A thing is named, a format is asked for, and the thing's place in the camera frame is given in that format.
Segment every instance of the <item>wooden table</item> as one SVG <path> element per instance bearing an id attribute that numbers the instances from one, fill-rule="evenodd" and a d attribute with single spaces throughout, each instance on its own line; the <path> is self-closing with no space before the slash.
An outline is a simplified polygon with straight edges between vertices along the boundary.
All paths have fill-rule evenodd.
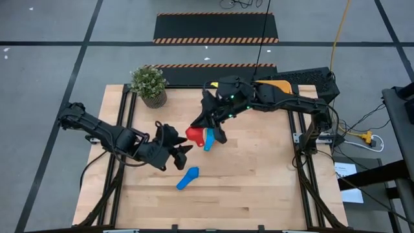
<path id="1" fill-rule="evenodd" d="M 316 97 L 314 86 L 300 86 L 303 96 Z M 103 96 L 99 118 L 116 124 L 122 85 L 108 85 Z M 153 136 L 154 121 L 184 131 L 201 112 L 199 89 L 167 89 L 168 101 L 160 109 L 146 107 L 136 101 L 133 127 Z M 126 106 L 124 125 L 127 119 Z M 299 129 L 298 114 L 296 127 Z M 310 116 L 305 115 L 310 123 Z M 223 124 L 228 142 L 215 143 L 210 152 L 195 146 L 188 154 L 184 170 L 179 171 L 173 159 L 162 172 L 150 165 L 125 168 L 117 228 L 170 229 L 234 229 L 254 230 L 264 225 L 267 230 L 306 229 L 287 112 L 245 111 Z M 329 153 L 329 147 L 318 145 Z M 100 145 L 91 146 L 89 161 L 102 152 Z M 93 164 L 85 174 L 73 223 L 79 223 L 102 195 L 109 156 Z M 324 154 L 313 156 L 321 198 L 332 213 L 347 224 L 342 198 L 332 160 Z M 200 168 L 200 177 L 183 191 L 177 183 L 192 166 Z M 314 203 L 309 196 L 312 221 L 317 226 Z M 112 200 L 108 202 L 105 222 L 109 222 Z"/>

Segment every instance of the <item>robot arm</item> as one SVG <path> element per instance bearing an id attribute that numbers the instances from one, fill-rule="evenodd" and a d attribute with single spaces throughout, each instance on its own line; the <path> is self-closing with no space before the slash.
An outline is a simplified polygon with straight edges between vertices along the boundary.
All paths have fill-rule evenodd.
<path id="1" fill-rule="evenodd" d="M 319 134 L 332 126 L 327 104 L 323 99 L 297 96 L 291 92 L 290 84 L 283 81 L 279 81 L 276 86 L 271 82 L 247 83 L 238 76 L 220 78 L 215 96 L 203 89 L 202 112 L 187 129 L 187 138 L 200 141 L 202 129 L 212 128 L 214 138 L 220 143 L 225 143 L 226 134 L 221 129 L 221 124 L 225 120 L 235 118 L 248 109 L 263 112 L 285 109 L 311 115 L 312 123 L 307 132 L 300 136 L 300 143 L 296 149 L 315 154 Z"/>
<path id="2" fill-rule="evenodd" d="M 193 146 L 178 146 L 187 139 L 179 137 L 174 127 L 156 122 L 156 137 L 149 142 L 149 134 L 133 128 L 112 126 L 88 114 L 81 103 L 67 104 L 60 112 L 63 129 L 82 129 L 101 141 L 101 145 L 116 157 L 125 155 L 136 161 L 166 170 L 169 155 L 174 157 L 177 169 L 184 169 L 186 152 Z"/>

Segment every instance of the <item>hazard stripe tape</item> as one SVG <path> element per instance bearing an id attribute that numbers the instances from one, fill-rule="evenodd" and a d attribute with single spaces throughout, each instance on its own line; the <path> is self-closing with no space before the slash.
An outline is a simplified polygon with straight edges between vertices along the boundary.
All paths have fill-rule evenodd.
<path id="1" fill-rule="evenodd" d="M 185 13 L 158 13 L 157 16 L 193 16 L 193 15 L 223 15 L 223 14 L 266 14 L 266 12 L 185 12 Z"/>
<path id="2" fill-rule="evenodd" d="M 156 44 L 183 44 L 183 43 L 261 43 L 262 38 L 157 38 Z M 263 38 L 263 43 L 277 43 L 277 38 Z"/>
<path id="3" fill-rule="evenodd" d="M 225 64 L 173 64 L 173 65 L 144 65 L 154 68 L 210 68 L 210 67 L 255 67 L 255 63 L 225 63 Z M 276 67 L 274 63 L 259 63 L 258 67 Z"/>

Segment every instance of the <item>red block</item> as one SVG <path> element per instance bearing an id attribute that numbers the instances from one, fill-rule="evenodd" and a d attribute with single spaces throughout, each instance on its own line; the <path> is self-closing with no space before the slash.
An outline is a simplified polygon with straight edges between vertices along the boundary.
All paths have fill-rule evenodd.
<path id="1" fill-rule="evenodd" d="M 188 140 L 194 141 L 198 147 L 204 146 L 204 128 L 193 128 L 189 127 L 186 130 L 186 135 Z"/>

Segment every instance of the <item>table leg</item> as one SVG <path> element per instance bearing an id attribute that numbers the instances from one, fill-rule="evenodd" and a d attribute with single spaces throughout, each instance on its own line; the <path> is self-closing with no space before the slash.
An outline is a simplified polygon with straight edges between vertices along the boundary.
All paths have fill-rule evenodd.
<path id="1" fill-rule="evenodd" d="M 400 160 L 364 172 L 348 175 L 344 179 L 357 187 L 362 187 L 405 177 L 409 177 L 407 166 L 404 160 Z M 338 183 L 341 191 L 354 188 L 342 179 L 338 179 Z"/>

